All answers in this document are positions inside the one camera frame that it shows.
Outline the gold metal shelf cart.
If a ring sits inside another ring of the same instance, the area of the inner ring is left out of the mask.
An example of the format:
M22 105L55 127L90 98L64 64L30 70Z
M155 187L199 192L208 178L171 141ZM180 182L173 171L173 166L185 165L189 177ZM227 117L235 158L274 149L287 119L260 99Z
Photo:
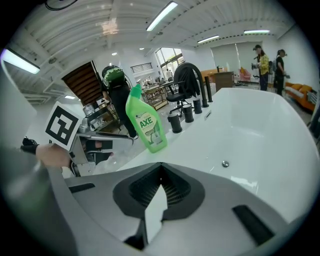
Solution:
M142 91L144 101L156 111L168 105L166 89L163 86L156 86Z

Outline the brown wooden staircase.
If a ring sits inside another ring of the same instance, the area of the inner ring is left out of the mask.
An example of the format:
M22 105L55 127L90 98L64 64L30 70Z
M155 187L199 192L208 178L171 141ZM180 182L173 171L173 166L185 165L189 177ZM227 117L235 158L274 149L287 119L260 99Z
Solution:
M62 77L62 80L83 106L94 104L103 98L101 82L91 62L74 69Z

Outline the black hand shower stick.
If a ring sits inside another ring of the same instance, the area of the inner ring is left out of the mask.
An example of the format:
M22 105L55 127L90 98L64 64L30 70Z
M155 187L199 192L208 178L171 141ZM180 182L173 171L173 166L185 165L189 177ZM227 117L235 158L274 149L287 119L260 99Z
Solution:
M213 99L212 99L212 92L211 92L211 86L210 86L209 77L208 77L208 76L205 76L204 79L205 79L205 85L206 85L208 102L209 102L209 103L212 103L212 102L213 102Z

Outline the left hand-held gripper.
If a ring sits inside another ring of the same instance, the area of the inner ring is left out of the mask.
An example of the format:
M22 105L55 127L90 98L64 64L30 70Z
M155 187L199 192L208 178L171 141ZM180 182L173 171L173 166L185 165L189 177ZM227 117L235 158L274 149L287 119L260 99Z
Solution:
M60 102L56 102L45 125L45 134L49 140L68 151L72 173L64 177L81 177L109 173L107 160L113 154L108 146L132 146L134 140L127 136L114 133L98 133L90 130L78 133L83 117ZM101 141L102 148L93 149L93 141Z

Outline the black balcony railing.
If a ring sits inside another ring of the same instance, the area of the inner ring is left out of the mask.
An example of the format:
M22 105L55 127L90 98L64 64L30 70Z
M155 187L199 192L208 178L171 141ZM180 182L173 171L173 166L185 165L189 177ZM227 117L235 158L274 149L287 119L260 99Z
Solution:
M153 69L153 66L151 62L138 64L130 67L130 70L133 74L149 71L152 69Z

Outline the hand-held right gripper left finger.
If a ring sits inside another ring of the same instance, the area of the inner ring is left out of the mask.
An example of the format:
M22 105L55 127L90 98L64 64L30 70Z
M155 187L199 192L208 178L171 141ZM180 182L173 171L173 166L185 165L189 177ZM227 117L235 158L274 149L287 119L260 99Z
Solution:
M84 212L117 241L152 244L163 231L160 167L149 163L65 182Z

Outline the black office chair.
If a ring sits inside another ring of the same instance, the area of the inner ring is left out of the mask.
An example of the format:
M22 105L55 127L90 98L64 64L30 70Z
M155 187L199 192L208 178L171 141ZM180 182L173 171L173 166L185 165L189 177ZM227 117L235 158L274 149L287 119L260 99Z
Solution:
M179 117L183 115L184 103L188 104L187 100L199 96L200 85L203 84L203 79L200 70L192 63L184 62L178 65L175 70L173 81L169 83L170 94L166 96L168 102L179 103L176 108L169 113L180 110Z

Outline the green bottle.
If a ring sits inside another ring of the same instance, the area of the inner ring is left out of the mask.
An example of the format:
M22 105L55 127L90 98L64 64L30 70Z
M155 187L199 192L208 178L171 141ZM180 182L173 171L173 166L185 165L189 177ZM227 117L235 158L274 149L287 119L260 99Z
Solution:
M141 85L136 84L129 93L125 111L145 147L156 153L168 145L167 138L157 111L141 96Z

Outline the orange sofa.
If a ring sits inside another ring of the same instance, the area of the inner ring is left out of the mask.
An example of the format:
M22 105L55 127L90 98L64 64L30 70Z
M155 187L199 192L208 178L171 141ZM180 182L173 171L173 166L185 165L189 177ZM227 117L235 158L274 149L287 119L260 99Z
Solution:
M311 112L315 110L317 94L311 86L300 83L286 82L285 93L298 102L304 109Z

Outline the black jacket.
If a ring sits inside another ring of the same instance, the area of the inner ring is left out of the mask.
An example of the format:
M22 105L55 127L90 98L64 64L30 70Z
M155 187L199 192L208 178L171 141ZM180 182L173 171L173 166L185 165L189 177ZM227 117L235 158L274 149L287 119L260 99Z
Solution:
M198 76L192 68L186 67L185 62L175 70L173 83L178 85L178 92L172 95L174 100L180 101L201 94Z

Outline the white bathtub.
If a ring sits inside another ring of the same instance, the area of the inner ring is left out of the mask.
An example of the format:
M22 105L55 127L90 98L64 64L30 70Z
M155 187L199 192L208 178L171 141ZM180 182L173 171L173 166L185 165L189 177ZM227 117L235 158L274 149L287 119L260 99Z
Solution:
M320 154L306 124L283 97L223 88L193 118L181 122L180 133L166 134L167 147L157 153L145 150L124 168L166 162L221 176L287 222L311 209L320 190Z

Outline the steel kitchen trolley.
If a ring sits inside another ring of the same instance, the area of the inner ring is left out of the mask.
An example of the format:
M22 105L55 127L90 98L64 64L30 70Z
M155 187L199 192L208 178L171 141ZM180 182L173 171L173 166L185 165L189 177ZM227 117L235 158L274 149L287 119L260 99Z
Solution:
M87 104L82 108L88 126L94 132L114 133L121 129L121 121L112 103Z

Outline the large glass window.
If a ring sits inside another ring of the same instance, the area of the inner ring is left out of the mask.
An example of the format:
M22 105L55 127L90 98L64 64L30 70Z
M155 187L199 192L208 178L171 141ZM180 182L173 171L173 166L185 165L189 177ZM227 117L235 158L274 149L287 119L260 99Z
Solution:
M155 56L165 78L167 78L167 70L174 75L178 65L185 62L180 48L162 47L155 52Z

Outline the brown wooden desk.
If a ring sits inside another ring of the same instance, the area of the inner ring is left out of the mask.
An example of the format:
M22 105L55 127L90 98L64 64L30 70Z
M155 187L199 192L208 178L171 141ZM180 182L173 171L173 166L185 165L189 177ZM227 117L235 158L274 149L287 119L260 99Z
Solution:
M232 71L217 72L214 74L216 92L223 88L232 88L234 85L234 73Z

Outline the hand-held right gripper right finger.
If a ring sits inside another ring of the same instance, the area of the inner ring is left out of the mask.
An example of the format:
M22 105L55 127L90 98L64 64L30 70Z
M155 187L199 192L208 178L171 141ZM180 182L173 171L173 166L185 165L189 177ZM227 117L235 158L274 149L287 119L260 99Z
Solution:
M296 229L228 178L175 164L161 169L179 198L147 246L151 256L270 256Z

